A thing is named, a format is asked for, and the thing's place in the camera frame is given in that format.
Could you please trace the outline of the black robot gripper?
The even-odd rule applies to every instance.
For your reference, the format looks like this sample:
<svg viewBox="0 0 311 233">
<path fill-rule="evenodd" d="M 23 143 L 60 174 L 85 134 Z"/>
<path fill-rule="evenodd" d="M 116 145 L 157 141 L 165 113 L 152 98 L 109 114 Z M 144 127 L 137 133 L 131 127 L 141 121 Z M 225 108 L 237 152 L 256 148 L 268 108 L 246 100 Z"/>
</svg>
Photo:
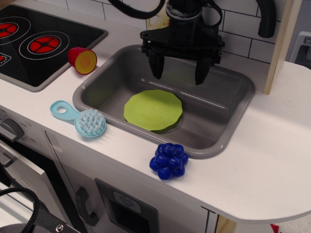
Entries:
<svg viewBox="0 0 311 233">
<path fill-rule="evenodd" d="M 203 8 L 211 6 L 220 19 L 206 25 Z M 221 60 L 221 49 L 225 46 L 218 35 L 223 19 L 220 7 L 212 0 L 170 0 L 166 5 L 169 25 L 162 29 L 140 33 L 141 49 L 149 57 L 149 65 L 155 78 L 161 79 L 164 56 L 196 60 L 195 84 L 204 82 L 211 64 Z"/>
</svg>

